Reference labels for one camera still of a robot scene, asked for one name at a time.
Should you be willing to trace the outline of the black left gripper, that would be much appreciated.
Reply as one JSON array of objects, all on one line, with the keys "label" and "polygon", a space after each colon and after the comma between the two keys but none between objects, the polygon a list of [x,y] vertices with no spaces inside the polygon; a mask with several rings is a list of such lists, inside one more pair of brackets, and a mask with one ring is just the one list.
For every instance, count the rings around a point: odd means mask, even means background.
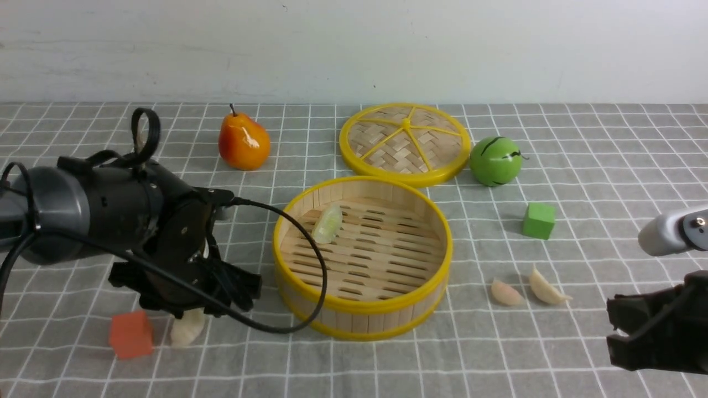
[{"label": "black left gripper", "polygon": [[[235,197],[232,191],[190,187],[172,192],[156,234],[143,247],[152,264],[207,293],[225,306],[249,312],[261,296],[262,277],[221,259],[198,259],[208,249],[216,214]],[[202,297],[128,261],[111,266],[108,282],[139,295],[144,310],[182,319],[184,310],[204,306]]]}]

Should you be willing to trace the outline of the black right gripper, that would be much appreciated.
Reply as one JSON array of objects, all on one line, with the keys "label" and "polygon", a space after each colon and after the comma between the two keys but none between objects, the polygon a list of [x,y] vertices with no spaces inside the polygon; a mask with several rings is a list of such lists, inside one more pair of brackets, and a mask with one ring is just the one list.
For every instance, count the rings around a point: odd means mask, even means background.
[{"label": "black right gripper", "polygon": [[[610,363],[638,371],[707,373],[707,271],[685,275],[681,287],[619,294],[606,302],[615,334],[606,337]],[[675,303],[673,315],[652,319]]]}]

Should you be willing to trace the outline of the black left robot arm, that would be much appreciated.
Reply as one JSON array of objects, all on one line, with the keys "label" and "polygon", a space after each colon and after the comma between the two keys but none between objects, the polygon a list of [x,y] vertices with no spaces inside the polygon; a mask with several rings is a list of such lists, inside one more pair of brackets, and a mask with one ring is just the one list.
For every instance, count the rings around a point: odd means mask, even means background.
[{"label": "black left robot arm", "polygon": [[[233,192],[190,186],[151,160],[145,169],[99,166],[71,173],[59,167],[28,170],[40,227],[63,229],[99,244],[130,251],[225,306],[253,309],[260,299],[262,277],[225,263],[212,231]],[[2,189],[2,254],[30,232],[23,177]],[[103,249],[63,237],[42,236],[20,256],[36,265],[55,265],[108,254]],[[220,307],[175,283],[145,270],[133,260],[114,262],[108,277],[118,288],[139,295],[145,310],[164,311],[177,319],[200,309],[225,315]]]}]

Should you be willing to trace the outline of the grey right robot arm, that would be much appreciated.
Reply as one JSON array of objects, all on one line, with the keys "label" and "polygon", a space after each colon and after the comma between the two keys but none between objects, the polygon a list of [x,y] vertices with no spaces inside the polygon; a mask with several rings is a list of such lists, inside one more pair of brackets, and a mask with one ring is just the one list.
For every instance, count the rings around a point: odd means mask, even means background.
[{"label": "grey right robot arm", "polygon": [[[706,206],[658,215],[638,236],[654,257],[707,249]],[[610,363],[629,371],[707,373],[707,272],[685,275],[683,283],[637,295],[617,294],[606,302],[614,330],[606,338]]]}]

